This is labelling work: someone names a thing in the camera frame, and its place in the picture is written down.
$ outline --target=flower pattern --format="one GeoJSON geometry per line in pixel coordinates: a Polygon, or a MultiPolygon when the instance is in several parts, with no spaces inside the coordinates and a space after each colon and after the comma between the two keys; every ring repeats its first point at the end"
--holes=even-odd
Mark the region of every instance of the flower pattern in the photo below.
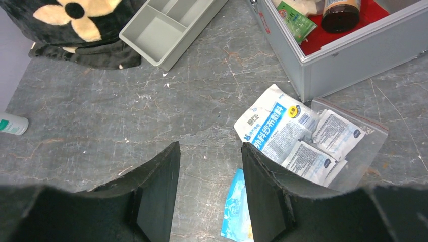
{"type": "Polygon", "coordinates": [[[33,17],[51,25],[71,22],[73,30],[86,42],[101,40],[101,34],[89,17],[112,13],[121,0],[57,0],[60,5],[45,5],[33,17]]]}

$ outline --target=clear plastic bag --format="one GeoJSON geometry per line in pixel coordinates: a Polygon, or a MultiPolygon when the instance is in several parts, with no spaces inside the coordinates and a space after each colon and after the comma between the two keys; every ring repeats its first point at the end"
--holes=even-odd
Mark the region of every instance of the clear plastic bag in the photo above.
{"type": "Polygon", "coordinates": [[[315,112],[330,109],[366,132],[363,139],[346,156],[348,163],[328,186],[328,188],[340,192],[354,189],[384,144],[389,132],[388,127],[367,117],[342,109],[322,98],[314,99],[311,109],[315,112]]]}
{"type": "Polygon", "coordinates": [[[281,2],[285,2],[306,17],[322,14],[324,10],[324,1],[325,0],[272,0],[275,8],[278,7],[281,2]]]}

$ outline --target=marble surface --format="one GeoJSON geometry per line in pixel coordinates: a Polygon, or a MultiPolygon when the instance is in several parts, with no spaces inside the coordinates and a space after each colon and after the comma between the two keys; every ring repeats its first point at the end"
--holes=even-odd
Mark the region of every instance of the marble surface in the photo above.
{"type": "MultiPolygon", "coordinates": [[[[233,124],[273,83],[297,97],[251,11],[229,1],[167,73],[33,59],[8,107],[30,127],[0,134],[0,183],[89,190],[178,140],[171,241],[227,241],[224,202],[242,167],[233,124]]],[[[390,128],[361,184],[428,180],[427,67],[415,59],[327,97],[390,128]]]]}

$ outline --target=blue package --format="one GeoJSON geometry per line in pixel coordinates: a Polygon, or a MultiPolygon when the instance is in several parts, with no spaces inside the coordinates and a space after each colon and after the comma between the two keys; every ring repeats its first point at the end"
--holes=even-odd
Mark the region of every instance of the blue package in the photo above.
{"type": "Polygon", "coordinates": [[[254,242],[244,171],[241,169],[237,170],[226,199],[221,236],[236,242],[254,242]]]}

